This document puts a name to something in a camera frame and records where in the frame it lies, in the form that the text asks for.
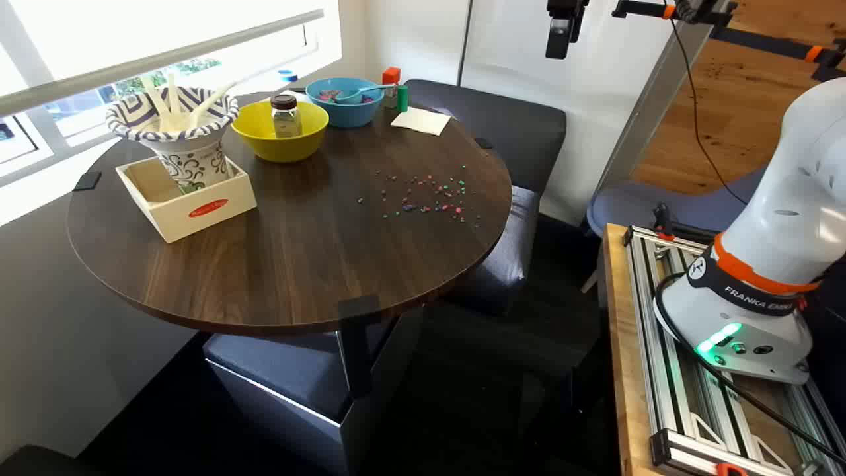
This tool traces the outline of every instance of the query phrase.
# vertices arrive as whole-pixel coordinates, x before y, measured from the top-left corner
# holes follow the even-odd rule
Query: yellow bowl
[[[297,102],[302,135],[275,137],[269,118],[269,101],[249,102],[238,112],[232,122],[236,135],[249,143],[256,159],[264,162],[303,162],[316,154],[323,133],[327,126],[327,113],[314,102]]]

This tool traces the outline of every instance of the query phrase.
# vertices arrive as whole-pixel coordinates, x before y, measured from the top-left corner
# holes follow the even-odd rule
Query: white wall
[[[566,60],[548,60],[548,0],[476,0],[462,84],[548,102],[568,113],[542,211],[577,224],[607,156],[668,39],[659,18],[611,18],[615,0],[593,0],[583,36]],[[405,76],[454,82],[468,2],[371,0],[373,63]]]
[[[340,0],[340,30],[332,71],[371,71],[365,0]],[[63,191],[97,154],[0,188],[0,459],[20,445],[80,454],[193,335],[127,307],[77,262]]]

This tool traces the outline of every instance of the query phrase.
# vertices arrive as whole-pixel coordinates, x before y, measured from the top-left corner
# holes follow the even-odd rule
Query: black metal pole
[[[471,22],[474,22],[474,0],[468,0],[468,16],[464,16],[464,36],[459,43],[459,60],[458,60],[458,78],[454,84],[459,88],[464,78],[464,60],[468,60],[468,43],[471,43]]]

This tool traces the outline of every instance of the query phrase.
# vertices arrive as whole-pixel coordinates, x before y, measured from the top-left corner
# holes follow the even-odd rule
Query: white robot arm
[[[846,78],[833,78],[790,102],[758,191],[655,314],[717,367],[803,383],[811,335],[795,303],[844,254]]]

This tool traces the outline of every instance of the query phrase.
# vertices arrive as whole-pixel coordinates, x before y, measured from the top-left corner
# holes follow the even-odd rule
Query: floor
[[[597,238],[542,217],[528,293],[490,322],[433,303],[361,476],[615,472],[605,314],[578,293]],[[201,359],[204,335],[80,454],[122,476],[320,476],[232,408]]]

